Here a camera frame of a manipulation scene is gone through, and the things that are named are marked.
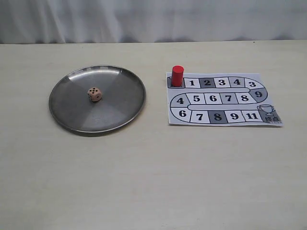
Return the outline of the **wooden die with black pips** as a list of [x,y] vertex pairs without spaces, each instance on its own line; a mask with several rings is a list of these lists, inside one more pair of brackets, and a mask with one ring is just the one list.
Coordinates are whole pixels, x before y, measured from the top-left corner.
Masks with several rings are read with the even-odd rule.
[[102,98],[102,93],[97,87],[90,88],[87,95],[92,102],[98,102]]

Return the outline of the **round stainless steel plate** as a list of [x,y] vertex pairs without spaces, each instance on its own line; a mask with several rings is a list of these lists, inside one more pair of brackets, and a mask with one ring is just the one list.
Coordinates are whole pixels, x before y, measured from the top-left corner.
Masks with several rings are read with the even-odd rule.
[[[97,87],[102,98],[92,102],[87,93]],[[133,72],[111,65],[75,70],[62,78],[49,96],[54,120],[76,135],[94,137],[127,125],[142,111],[146,89]]]

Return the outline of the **white curtain backdrop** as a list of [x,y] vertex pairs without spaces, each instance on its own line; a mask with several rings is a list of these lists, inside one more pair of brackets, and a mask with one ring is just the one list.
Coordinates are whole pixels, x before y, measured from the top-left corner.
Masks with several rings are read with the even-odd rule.
[[3,44],[306,37],[304,0],[3,0],[0,3]]

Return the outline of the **printed paper game board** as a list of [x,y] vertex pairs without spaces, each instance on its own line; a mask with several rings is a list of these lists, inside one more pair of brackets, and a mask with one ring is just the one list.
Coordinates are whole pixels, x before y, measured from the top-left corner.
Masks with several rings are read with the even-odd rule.
[[258,73],[166,73],[168,121],[190,126],[283,126]]

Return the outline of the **red cylinder game piece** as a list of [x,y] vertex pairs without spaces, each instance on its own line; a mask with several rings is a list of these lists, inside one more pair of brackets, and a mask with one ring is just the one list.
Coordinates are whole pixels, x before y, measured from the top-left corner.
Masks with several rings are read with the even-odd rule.
[[172,68],[171,86],[181,87],[183,81],[184,68],[176,65]]

